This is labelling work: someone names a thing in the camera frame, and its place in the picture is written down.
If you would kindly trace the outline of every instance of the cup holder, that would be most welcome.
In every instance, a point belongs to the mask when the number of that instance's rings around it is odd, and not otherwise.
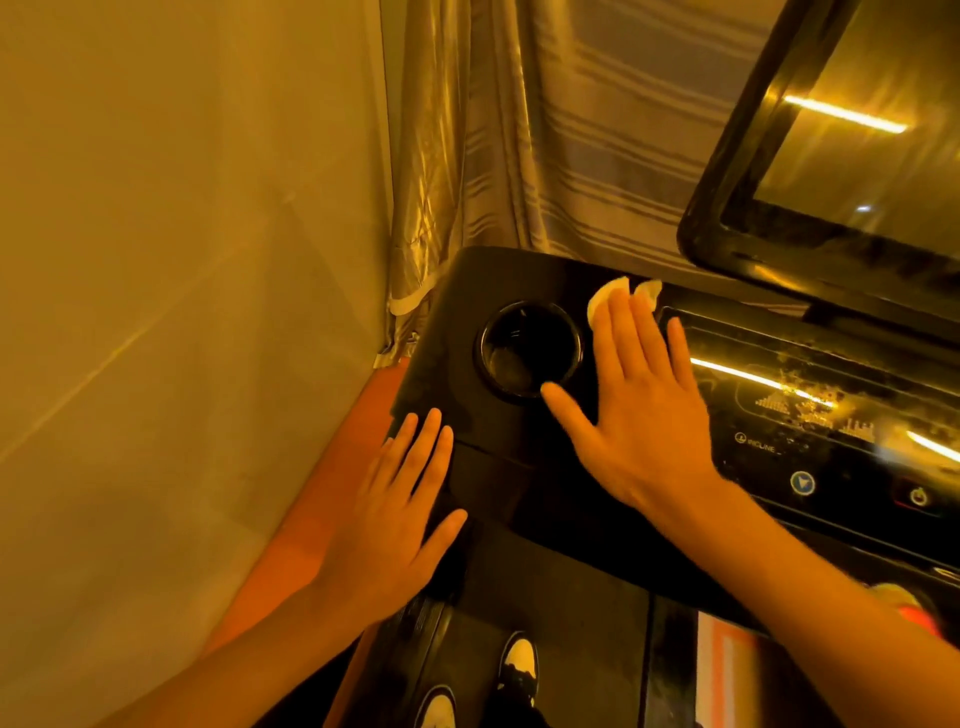
[[[553,303],[504,306],[477,339],[478,368],[501,394],[531,399],[546,381],[566,382],[584,350],[573,320]]]

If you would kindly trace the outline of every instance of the hand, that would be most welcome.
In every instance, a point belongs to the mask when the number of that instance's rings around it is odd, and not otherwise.
[[[361,629],[386,619],[426,586],[467,520],[466,511],[454,511],[421,546],[453,450],[453,430],[441,430],[440,423],[440,411],[430,410],[410,447],[417,416],[407,415],[396,439],[383,444],[360,486],[353,517],[334,534],[308,587],[338,603]]]
[[[720,481],[710,459],[707,407],[679,319],[670,321],[667,336],[670,353],[646,299],[616,291],[593,321],[597,424],[556,384],[542,388],[584,467],[658,526],[661,515],[703,501],[700,496]]]

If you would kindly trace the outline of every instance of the gray curtain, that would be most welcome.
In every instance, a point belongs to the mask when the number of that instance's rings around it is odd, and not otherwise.
[[[676,229],[783,0],[410,0],[388,306],[416,345],[467,245],[563,255],[784,313]]]

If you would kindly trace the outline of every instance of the foot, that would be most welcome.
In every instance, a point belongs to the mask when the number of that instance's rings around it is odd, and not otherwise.
[[[453,691],[446,685],[431,688],[420,703],[414,728],[456,728]]]
[[[517,700],[529,701],[533,707],[539,685],[537,647],[526,634],[515,632],[503,647],[496,688],[509,692]]]

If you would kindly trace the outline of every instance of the wall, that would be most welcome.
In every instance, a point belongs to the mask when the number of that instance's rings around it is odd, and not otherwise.
[[[187,665],[370,373],[375,0],[0,4],[0,716]]]

